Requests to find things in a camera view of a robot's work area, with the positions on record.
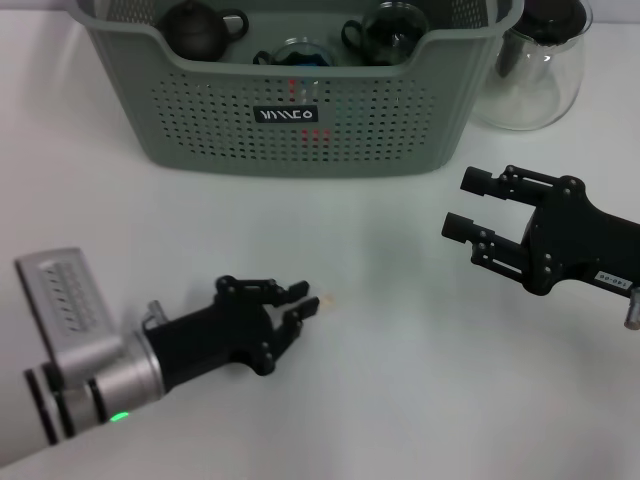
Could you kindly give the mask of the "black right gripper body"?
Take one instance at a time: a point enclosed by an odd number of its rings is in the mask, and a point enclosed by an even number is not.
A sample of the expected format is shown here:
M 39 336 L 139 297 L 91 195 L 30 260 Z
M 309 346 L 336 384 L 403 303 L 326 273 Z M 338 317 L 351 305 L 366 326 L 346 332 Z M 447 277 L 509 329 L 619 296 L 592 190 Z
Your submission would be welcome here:
M 578 178 L 534 178 L 545 187 L 523 237 L 525 289 L 543 296 L 576 280 L 629 296 L 639 286 L 639 225 L 595 207 Z

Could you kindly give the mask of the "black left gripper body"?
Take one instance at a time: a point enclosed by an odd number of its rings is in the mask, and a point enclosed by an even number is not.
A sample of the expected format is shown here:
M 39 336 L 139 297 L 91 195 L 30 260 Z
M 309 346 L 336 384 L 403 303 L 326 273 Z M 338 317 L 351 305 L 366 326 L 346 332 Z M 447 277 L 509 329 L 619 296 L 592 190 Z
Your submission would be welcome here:
M 279 286 L 271 279 L 225 276 L 217 281 L 208 307 L 146 328 L 144 337 L 158 361 L 163 389 L 169 392 L 231 363 L 259 376 L 272 373 L 275 329 L 265 307 L 278 302 Z

